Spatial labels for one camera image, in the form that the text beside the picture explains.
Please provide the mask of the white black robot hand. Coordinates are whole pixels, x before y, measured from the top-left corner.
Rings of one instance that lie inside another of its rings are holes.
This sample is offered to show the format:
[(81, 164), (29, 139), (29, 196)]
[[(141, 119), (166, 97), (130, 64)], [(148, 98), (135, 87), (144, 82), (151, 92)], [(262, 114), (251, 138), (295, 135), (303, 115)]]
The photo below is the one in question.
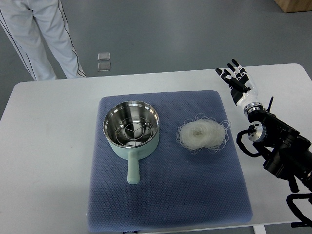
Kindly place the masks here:
[(235, 59), (227, 63), (228, 69), (216, 68), (216, 73), (227, 83), (236, 106), (244, 108), (252, 102), (258, 102), (258, 90), (252, 76)]

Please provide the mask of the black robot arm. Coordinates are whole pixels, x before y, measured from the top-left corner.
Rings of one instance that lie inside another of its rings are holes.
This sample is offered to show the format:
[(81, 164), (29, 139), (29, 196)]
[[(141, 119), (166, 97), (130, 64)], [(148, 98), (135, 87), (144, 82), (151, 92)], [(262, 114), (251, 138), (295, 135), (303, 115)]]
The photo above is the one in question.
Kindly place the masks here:
[(239, 148), (250, 157), (263, 157), (265, 170), (288, 181), (292, 194), (287, 196), (286, 203), (300, 220), (292, 223), (292, 227), (310, 227), (311, 219), (300, 211), (294, 200), (312, 201), (312, 194), (301, 194), (296, 182), (300, 180), (309, 190), (312, 188), (312, 153), (309, 151), (312, 143), (259, 102), (249, 103), (243, 110), (250, 125), (237, 134)]

